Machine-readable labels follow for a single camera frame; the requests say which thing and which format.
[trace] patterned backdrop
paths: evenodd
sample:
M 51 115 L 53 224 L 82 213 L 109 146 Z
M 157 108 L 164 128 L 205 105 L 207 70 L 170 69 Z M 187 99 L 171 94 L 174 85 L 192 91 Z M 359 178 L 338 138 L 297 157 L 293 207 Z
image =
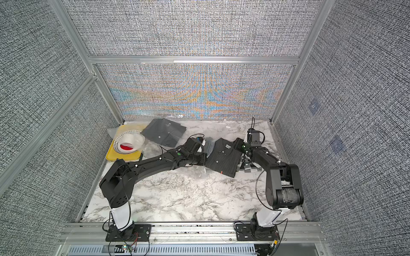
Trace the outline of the patterned backdrop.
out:
M 99 64 L 125 119 L 270 118 L 292 65 Z
M 410 255 L 409 13 L 337 0 L 278 119 L 335 256 Z
M 298 56 L 321 0 L 63 0 L 91 55 Z

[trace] black cable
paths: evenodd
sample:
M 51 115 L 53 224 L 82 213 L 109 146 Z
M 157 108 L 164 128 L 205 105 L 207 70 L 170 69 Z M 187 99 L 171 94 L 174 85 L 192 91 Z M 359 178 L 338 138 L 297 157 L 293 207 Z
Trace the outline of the black cable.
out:
M 110 241 L 109 244 L 108 244 L 108 254 L 109 254 L 109 256 L 111 256 L 111 252 L 109 251 L 109 246 L 111 245 L 111 242 L 112 241 Z
M 192 134 L 190 137 L 195 136 L 195 135 L 202 135 L 202 138 L 205 137 L 205 134 Z
M 121 178 L 121 181 L 122 181 L 122 184 L 123 184 L 123 189 L 124 189 L 125 197 L 127 198 L 128 208 L 129 208 L 129 210 L 130 210 L 130 215 L 128 216 L 128 221 L 127 221 L 127 223 L 125 224 L 125 226 L 123 226 L 122 228 L 120 228 L 120 229 L 123 229 L 123 228 L 125 228 L 125 227 L 128 225 L 128 223 L 130 222 L 130 219 L 131 219 L 131 205 L 130 205 L 130 201 L 129 201 L 128 196 L 127 196 L 127 192 L 126 192 L 126 190 L 125 190 L 124 180 L 123 180 L 124 177 L 120 177 L 120 178 Z
M 233 223 L 233 229 L 235 230 L 235 232 L 236 232 L 236 233 L 238 233 L 238 234 L 239 234 L 239 232 L 238 232 L 238 231 L 236 231 L 236 227 L 235 227 L 235 225 L 236 225 L 237 223 L 242 223 L 242 224 L 244 224 L 244 225 L 245 225 L 245 223 L 243 223 L 243 222 L 242 222 L 242 221 L 240 221 L 240 220 L 235 221 L 235 222 Z
M 109 233 L 109 220 L 111 219 L 111 212 L 110 212 L 110 215 L 109 215 L 109 217 L 108 217 L 108 219 L 106 220 L 106 221 L 104 221 L 104 223 L 103 223 L 103 227 L 102 227 L 102 229 L 105 231 L 105 232 L 107 232 L 107 233 Z M 108 230 L 106 230 L 105 228 L 104 228 L 104 225 L 107 223 L 107 221 L 108 221 Z
M 287 227 L 287 222 L 289 221 L 289 219 L 285 219 L 285 220 L 286 220 L 285 229 L 283 229 L 283 233 L 282 233 L 282 236 L 281 236 L 280 241 L 279 241 L 279 243 L 278 243 L 278 247 L 277 247 L 277 248 L 275 249 L 275 251 L 273 251 L 273 252 L 272 252 L 272 254 L 270 254 L 269 256 L 274 255 L 274 254 L 278 251 L 278 249 L 279 249 L 279 245 L 280 245 L 280 242 L 282 241 L 283 236 L 285 235 L 285 230 L 286 230 L 286 227 Z
M 269 209 L 269 210 L 271 210 L 271 211 L 280 211 L 280 210 L 274 210 L 273 207 L 272 207 L 272 209 L 270 209 L 269 207 L 267 207 L 264 203 L 262 203 L 262 201 L 261 201 L 260 198 L 259 198 L 259 195 L 257 194 L 257 190 L 256 190 L 256 188 L 257 188 L 257 182 L 258 182 L 260 176 L 262 175 L 262 173 L 263 173 L 264 171 L 265 171 L 265 170 L 263 170 L 263 171 L 259 174 L 258 178 L 256 179 L 256 183 L 255 183 L 255 193 L 256 193 L 256 197 L 257 197 L 257 199 L 259 200 L 259 202 L 260 202 L 265 208 L 267 208 L 267 209 Z
M 260 143 L 260 144 L 263 144 L 263 142 L 265 142 L 265 134 L 263 133 L 263 132 L 261 132 L 261 131 L 259 131 L 260 133 L 262 133 L 262 135 L 263 135 L 263 140 L 262 140 L 262 142 Z
M 161 147 L 161 154 L 164 153 L 164 150 L 165 150 L 165 152 L 166 152 L 166 149 L 164 149 L 163 147 Z
M 147 253 L 150 251 L 150 238 L 147 237 L 147 239 L 148 239 L 148 251 L 144 254 L 144 256 L 146 256 Z
M 132 256 L 132 253 L 131 253 L 132 247 L 130 247 L 130 246 L 127 244 L 127 242 L 125 241 L 125 239 L 124 239 L 123 242 L 127 245 L 128 250 L 130 250 L 130 256 Z

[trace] aluminum frame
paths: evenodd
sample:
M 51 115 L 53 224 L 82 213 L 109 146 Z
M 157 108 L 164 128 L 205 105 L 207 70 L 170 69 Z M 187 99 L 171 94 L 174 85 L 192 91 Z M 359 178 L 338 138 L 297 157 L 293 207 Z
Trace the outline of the aluminum frame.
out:
M 316 243 L 315 246 L 319 256 L 333 256 L 328 243 Z
M 77 217 L 75 218 L 75 222 L 80 222 L 81 218 L 83 217 L 84 213 L 85 213 L 85 209 L 87 208 L 88 204 L 91 201 L 91 198 L 94 195 L 94 191 L 96 190 L 96 187 L 98 185 L 98 182 L 100 181 L 100 177 L 103 174 L 104 168 L 107 164 L 107 159 L 104 158 L 104 160 L 102 161 L 102 164 L 100 166 L 100 169 L 98 170 L 97 176 L 95 177 L 93 184 L 91 185 L 90 190 L 88 191 L 87 197 L 84 200 L 84 203 L 81 206 L 81 210 L 79 211 Z
M 37 153 L 54 129 L 60 124 L 66 114 L 78 102 L 88 87 L 94 82 L 96 76 L 89 74 L 84 81 L 66 99 L 63 105 L 50 117 L 50 119 L 33 136 L 29 143 L 19 152 L 17 156 L 0 173 L 0 196 L 7 190 L 13 180 L 28 164 L 30 159 Z
M 279 115 L 281 111 L 283 110 L 283 107 L 285 106 L 285 103 L 293 89 L 293 86 L 295 85 L 303 69 L 303 65 L 305 64 L 310 54 L 310 51 L 312 50 L 313 45 L 316 42 L 317 37 L 319 36 L 319 32 L 322 29 L 323 24 L 325 23 L 325 20 L 328 17 L 330 9 L 332 8 L 334 3 L 335 3 L 335 0 L 323 0 L 322 5 L 320 6 L 320 9 L 314 20 L 314 23 L 312 27 L 310 28 L 306 41 L 302 47 L 301 54 L 300 54 L 300 61 L 298 65 L 296 65 L 294 70 L 292 70 L 289 80 L 286 86 L 284 87 L 282 94 L 280 95 L 278 99 L 278 102 L 276 103 L 275 109 L 272 114 L 271 123 L 275 123 L 278 120 Z
M 269 244 L 270 241 L 237 241 L 234 221 L 228 222 L 141 222 L 136 224 L 153 225 L 150 235 L 151 244 Z M 63 231 L 55 256 L 66 255 L 70 245 L 107 245 L 107 233 L 102 230 L 103 222 L 68 223 Z M 282 235 L 284 225 L 278 225 Z M 325 244 L 321 225 L 318 222 L 289 221 L 282 243 Z
M 68 37 L 70 38 L 71 42 L 73 43 L 75 49 L 78 52 L 78 55 L 82 59 L 82 62 L 84 63 L 85 67 L 87 68 L 88 72 L 90 74 L 96 75 L 97 76 L 97 82 L 96 85 L 98 87 L 98 90 L 101 93 L 101 96 L 105 100 L 105 103 L 111 110 L 113 116 L 117 120 L 119 124 L 124 123 L 124 117 L 118 108 L 117 103 L 115 102 L 114 98 L 112 97 L 112 94 L 110 93 L 108 86 L 106 85 L 104 79 L 101 77 L 101 74 L 99 73 L 98 69 L 93 66 L 93 64 L 89 60 L 89 52 L 87 48 L 85 47 L 84 42 L 81 39 L 80 34 L 78 33 L 77 29 L 74 26 L 74 23 L 72 22 L 67 9 L 65 8 L 64 4 L 61 2 L 61 0 L 48 0 L 50 6 L 54 10 L 54 13 L 56 14 L 57 18 L 59 19 L 61 25 L 63 26 L 64 30 L 66 31 Z
M 89 56 L 97 63 L 178 64 L 178 63 L 227 63 L 227 64 L 291 64 L 297 65 L 299 57 L 184 57 L 184 56 Z

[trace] metal vent grille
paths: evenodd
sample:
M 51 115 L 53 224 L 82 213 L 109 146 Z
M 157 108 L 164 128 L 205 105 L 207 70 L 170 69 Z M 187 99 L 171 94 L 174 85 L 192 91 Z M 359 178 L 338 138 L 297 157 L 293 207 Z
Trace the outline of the metal vent grille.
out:
M 133 255 L 144 255 L 148 250 L 148 244 L 138 244 Z M 121 248 L 114 245 L 110 247 L 110 252 L 115 255 L 129 255 Z M 150 245 L 148 255 L 226 255 L 241 256 L 255 255 L 253 244 L 237 245 Z M 68 255 L 109 255 L 108 245 L 76 245 L 71 246 Z

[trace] red wire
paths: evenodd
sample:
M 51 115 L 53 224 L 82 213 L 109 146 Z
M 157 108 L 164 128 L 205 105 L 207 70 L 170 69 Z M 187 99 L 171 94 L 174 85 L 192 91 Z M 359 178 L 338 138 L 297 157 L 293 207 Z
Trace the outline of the red wire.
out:
M 134 235 L 137 235 L 137 238 L 135 238 L 135 241 L 132 243 L 131 246 L 133 246 L 134 244 L 137 245 L 136 242 L 137 242 L 137 239 L 138 239 L 138 233 L 136 233 L 136 234 L 134 234 Z

